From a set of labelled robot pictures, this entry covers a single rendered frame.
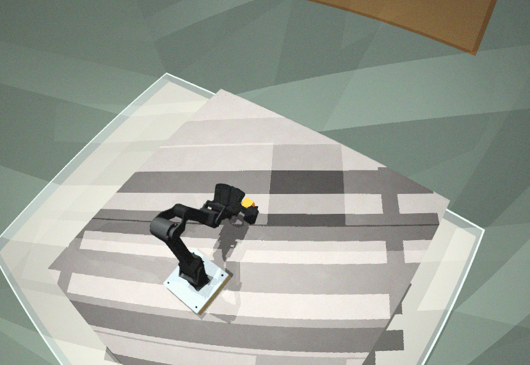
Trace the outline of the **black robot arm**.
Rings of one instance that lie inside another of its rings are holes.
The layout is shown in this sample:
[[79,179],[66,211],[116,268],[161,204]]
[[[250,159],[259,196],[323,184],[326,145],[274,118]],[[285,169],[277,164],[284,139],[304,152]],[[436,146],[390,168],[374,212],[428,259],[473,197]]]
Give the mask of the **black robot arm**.
[[[163,241],[179,260],[179,277],[187,280],[198,292],[210,282],[210,279],[205,272],[202,258],[190,252],[181,240],[180,235],[186,229],[186,222],[191,220],[215,229],[223,219],[230,216],[227,204],[231,202],[235,207],[239,207],[244,197],[245,193],[239,188],[228,184],[217,184],[214,200],[207,200],[200,209],[175,204],[171,209],[160,212],[150,223],[150,233]],[[175,216],[182,218],[179,224],[169,221]]]

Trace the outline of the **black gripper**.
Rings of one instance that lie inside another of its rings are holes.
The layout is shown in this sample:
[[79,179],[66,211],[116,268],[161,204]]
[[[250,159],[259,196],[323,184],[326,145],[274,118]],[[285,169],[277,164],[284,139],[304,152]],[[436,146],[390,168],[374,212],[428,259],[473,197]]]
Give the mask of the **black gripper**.
[[247,223],[249,223],[250,225],[254,224],[256,219],[257,219],[257,215],[259,213],[259,210],[258,210],[258,206],[249,206],[248,208],[245,208],[244,206],[240,205],[239,207],[235,207],[233,205],[233,203],[229,202],[229,204],[227,204],[228,207],[230,208],[230,216],[228,217],[228,219],[231,219],[232,216],[235,216],[237,217],[238,216],[238,213],[243,213],[244,214],[244,218],[243,220]]

